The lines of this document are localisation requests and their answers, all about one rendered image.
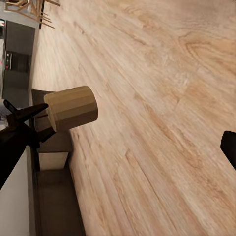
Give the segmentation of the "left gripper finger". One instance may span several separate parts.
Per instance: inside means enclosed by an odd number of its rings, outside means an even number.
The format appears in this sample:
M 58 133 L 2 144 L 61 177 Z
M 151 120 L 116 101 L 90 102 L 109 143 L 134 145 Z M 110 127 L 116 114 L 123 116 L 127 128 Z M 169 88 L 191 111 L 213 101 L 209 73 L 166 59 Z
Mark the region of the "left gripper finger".
M 24 109 L 18 109 L 13 112 L 13 119 L 15 120 L 16 126 L 23 131 L 24 128 L 21 126 L 21 123 L 25 123 L 25 121 L 39 112 L 45 110 L 48 107 L 48 104 L 42 103 L 35 106 L 31 106 Z
M 47 139 L 49 139 L 53 134 L 55 134 L 52 127 L 46 128 L 44 130 L 41 130 L 37 132 L 34 128 L 30 129 L 32 133 L 35 134 L 36 139 L 41 142 L 45 142 Z

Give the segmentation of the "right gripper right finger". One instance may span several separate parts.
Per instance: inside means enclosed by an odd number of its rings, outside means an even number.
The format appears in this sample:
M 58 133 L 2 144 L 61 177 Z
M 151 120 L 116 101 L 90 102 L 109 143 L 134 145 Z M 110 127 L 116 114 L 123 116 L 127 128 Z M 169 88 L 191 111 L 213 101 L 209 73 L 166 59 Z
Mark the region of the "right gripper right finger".
M 236 133 L 226 130 L 223 134 L 220 147 L 236 170 Z

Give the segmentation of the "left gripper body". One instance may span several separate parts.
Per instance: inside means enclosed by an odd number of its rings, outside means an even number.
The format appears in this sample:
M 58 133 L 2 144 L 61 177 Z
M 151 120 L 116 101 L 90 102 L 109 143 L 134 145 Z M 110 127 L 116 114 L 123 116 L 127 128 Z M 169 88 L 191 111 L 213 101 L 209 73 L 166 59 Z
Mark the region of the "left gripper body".
M 13 114 L 8 115 L 6 118 L 8 121 L 8 127 L 0 131 L 0 136 L 20 131 L 20 129 L 16 126 L 15 120 L 13 119 Z M 39 148 L 40 144 L 36 139 L 35 134 L 32 133 L 25 124 L 21 123 L 21 126 L 24 128 L 22 133 L 25 139 L 25 144 L 31 146 L 33 149 Z

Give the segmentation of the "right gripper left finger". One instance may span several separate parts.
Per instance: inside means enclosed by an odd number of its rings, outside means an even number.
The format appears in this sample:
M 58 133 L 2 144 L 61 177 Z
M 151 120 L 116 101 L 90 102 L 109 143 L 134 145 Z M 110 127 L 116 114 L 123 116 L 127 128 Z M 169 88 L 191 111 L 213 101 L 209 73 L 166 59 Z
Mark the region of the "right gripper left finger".
M 27 149 L 22 131 L 0 136 L 0 189 Z

